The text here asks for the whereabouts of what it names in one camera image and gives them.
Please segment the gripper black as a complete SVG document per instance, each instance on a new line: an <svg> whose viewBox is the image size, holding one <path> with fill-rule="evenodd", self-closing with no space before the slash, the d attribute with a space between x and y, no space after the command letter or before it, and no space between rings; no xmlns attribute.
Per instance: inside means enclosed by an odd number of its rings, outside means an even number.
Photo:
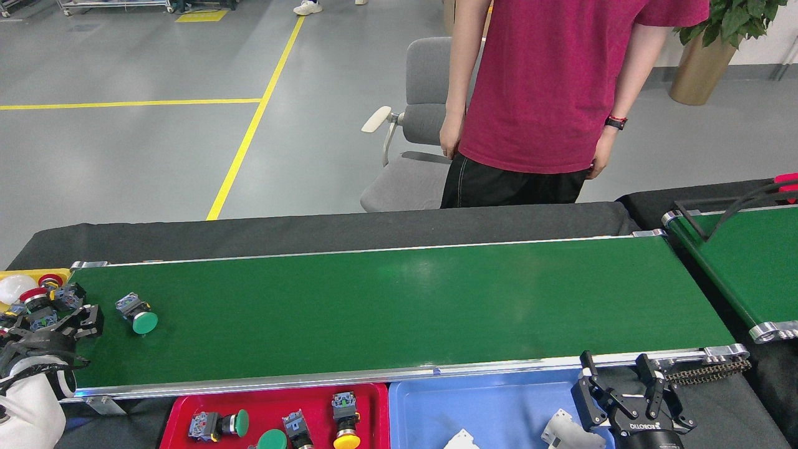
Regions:
<svg viewBox="0 0 798 449"><path fill-rule="evenodd" d="M1 317L2 369L32 356L54 356L70 364L76 358L77 340L103 334L99 305L85 304L60 319L52 331L31 332L26 317Z"/></svg>
<svg viewBox="0 0 798 449"><path fill-rule="evenodd" d="M636 358L638 379L646 386L646 409L631 420L629 407L614 389L604 386L599 378L591 352L579 356L581 375L571 395L585 431L610 419L613 410L624 415L615 416L616 448L685 448L678 432L690 432L696 421L685 412L678 386L671 384L659 372L646 354Z"/></svg>

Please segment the person's left hand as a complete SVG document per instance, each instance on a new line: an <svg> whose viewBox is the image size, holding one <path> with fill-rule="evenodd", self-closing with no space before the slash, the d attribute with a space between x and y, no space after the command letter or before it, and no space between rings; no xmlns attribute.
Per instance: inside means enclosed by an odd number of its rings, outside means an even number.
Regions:
<svg viewBox="0 0 798 449"><path fill-rule="evenodd" d="M615 144L619 129L613 126L604 126L601 136L595 146L595 155L591 162L587 180L596 179L602 171L609 165L611 150Z"/></svg>

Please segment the person's right hand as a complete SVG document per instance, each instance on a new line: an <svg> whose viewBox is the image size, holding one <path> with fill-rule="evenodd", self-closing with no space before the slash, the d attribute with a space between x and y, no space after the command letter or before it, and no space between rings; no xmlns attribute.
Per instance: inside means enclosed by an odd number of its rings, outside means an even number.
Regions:
<svg viewBox="0 0 798 449"><path fill-rule="evenodd" d="M441 126L439 139L444 157L450 161L458 152L459 143L463 132L465 112L448 112Z"/></svg>

